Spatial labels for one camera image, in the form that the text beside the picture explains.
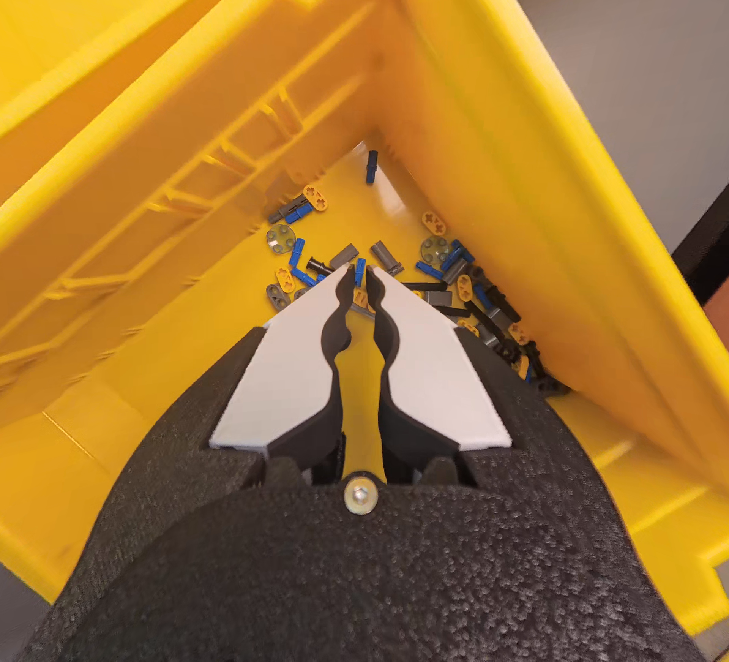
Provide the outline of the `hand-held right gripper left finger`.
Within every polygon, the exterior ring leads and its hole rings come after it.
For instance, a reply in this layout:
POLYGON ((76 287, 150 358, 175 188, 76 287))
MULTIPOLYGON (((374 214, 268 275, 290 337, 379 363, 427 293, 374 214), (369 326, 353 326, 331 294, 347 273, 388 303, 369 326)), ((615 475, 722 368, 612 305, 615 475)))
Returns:
POLYGON ((261 329, 252 356, 208 440, 265 460, 324 466, 341 447, 343 409, 335 360, 351 343, 347 314, 355 269, 339 267, 261 329))

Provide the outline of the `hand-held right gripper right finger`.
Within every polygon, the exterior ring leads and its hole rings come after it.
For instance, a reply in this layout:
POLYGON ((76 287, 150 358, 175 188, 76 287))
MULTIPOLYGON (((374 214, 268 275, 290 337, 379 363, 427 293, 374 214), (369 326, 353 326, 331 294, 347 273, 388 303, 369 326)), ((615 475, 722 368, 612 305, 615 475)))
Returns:
POLYGON ((385 478, 413 483, 439 458, 513 447, 483 381, 493 351, 416 297, 380 267, 368 267, 373 339, 383 358, 378 431, 385 478))

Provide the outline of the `pile of small lego pieces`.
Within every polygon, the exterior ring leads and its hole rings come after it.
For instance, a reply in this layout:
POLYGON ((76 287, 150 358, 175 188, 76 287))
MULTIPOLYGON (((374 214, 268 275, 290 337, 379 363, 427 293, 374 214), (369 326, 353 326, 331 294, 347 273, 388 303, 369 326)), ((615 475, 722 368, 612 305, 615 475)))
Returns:
MULTIPOLYGON (((296 237, 292 224, 311 213, 322 213, 327 199, 312 184, 305 185, 292 199, 284 199, 276 211, 268 215, 267 244, 276 255, 287 256, 288 266, 276 271, 278 284, 267 287, 269 301, 277 311, 302 297, 342 265, 355 264, 360 251, 353 244, 341 249, 328 262, 311 257, 302 262, 305 239, 296 237)), ((555 378, 545 367, 536 341, 525 333, 521 317, 504 293, 477 265, 470 250, 457 239, 449 240, 444 221, 427 209, 422 223, 428 234, 419 247, 415 270, 427 281, 401 281, 403 286, 457 327, 469 330, 491 348, 521 378, 544 398, 561 397, 571 389, 555 378)), ((364 282, 354 287, 351 310, 374 320, 364 282)))

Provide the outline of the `yellow plastic bin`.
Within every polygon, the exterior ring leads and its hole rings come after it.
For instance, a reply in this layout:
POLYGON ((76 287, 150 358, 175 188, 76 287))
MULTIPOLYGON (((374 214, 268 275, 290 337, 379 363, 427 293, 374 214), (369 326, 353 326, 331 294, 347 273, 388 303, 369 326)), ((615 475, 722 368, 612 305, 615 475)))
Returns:
POLYGON ((133 450, 304 256, 432 210, 692 635, 727 619, 727 351, 516 0, 2 0, 2 566, 52 602, 133 450))

